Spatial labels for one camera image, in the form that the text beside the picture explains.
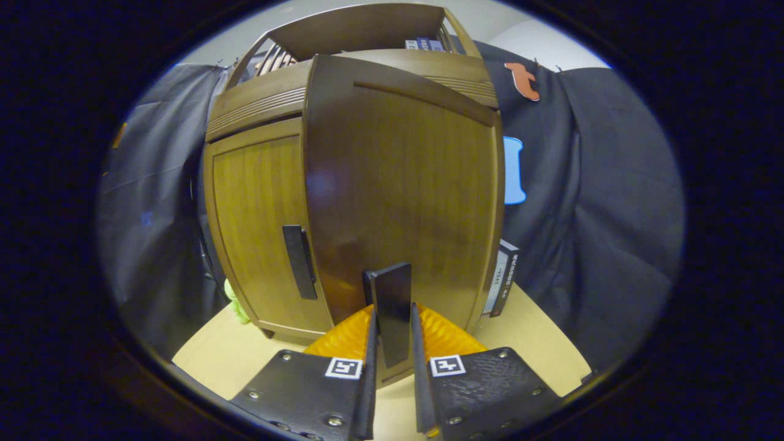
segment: wooden cabinet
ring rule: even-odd
[[[456,38],[447,26],[452,27]],[[419,37],[439,41],[445,51],[405,48],[406,40]],[[255,78],[310,60],[317,53],[348,56],[409,71],[498,109],[490,74],[474,40],[448,9],[439,6],[411,3],[348,6],[269,30],[240,61],[240,68],[229,78],[227,89],[239,84],[245,67],[264,48],[266,55],[254,65]]]
[[[401,261],[414,301],[471,330],[503,218],[500,117],[356,54],[230,82],[216,99],[205,192],[220,262],[268,336],[319,337],[365,306],[364,270]]]

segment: orange object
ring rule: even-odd
[[[422,337],[425,341],[425,359],[446,355],[468,355],[488,349],[471,334],[443,315],[422,304],[419,319],[422,321]]]
[[[512,71],[512,79],[514,80],[514,88],[523,97],[531,101],[539,101],[539,92],[531,88],[531,82],[536,81],[536,77],[525,70],[525,66],[520,63],[504,63],[503,66]]]
[[[111,147],[112,148],[120,147],[120,138],[122,138],[122,134],[125,133],[125,128],[126,127],[128,127],[128,123],[127,122],[123,122],[122,123],[122,127],[120,127],[120,130],[117,132],[117,136],[115,137],[114,142],[111,143]]]
[[[422,321],[425,358],[468,355],[488,349],[469,333],[427,306],[417,304]],[[365,360],[373,305],[355,312],[308,346],[303,353]]]
[[[319,337],[303,353],[364,361],[372,314],[373,305],[360,309]]]

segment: black book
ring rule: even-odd
[[[490,317],[501,315],[506,304],[506,298],[509,297],[509,292],[512,290],[514,270],[517,268],[517,256],[519,254],[519,248],[503,239],[501,240],[498,260],[495,262],[492,285],[490,285],[490,293],[482,314],[489,314]]]

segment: black handle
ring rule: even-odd
[[[289,252],[289,263],[292,265],[294,280],[299,289],[299,296],[307,300],[316,300],[316,274],[310,260],[310,247],[307,243],[305,230],[301,225],[283,225],[283,240]]]
[[[408,359],[411,329],[411,264],[401,262],[363,274],[365,299],[372,298],[379,321],[381,349],[387,367]]]

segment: green object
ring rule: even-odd
[[[231,308],[234,309],[234,314],[237,315],[237,321],[242,323],[243,325],[250,322],[250,318],[248,314],[245,313],[245,309],[242,309],[242,305],[237,300],[237,294],[234,293],[234,289],[231,288],[231,283],[229,283],[229,279],[226,279],[226,282],[223,282],[223,292],[226,293],[226,297],[229,297],[231,301]]]

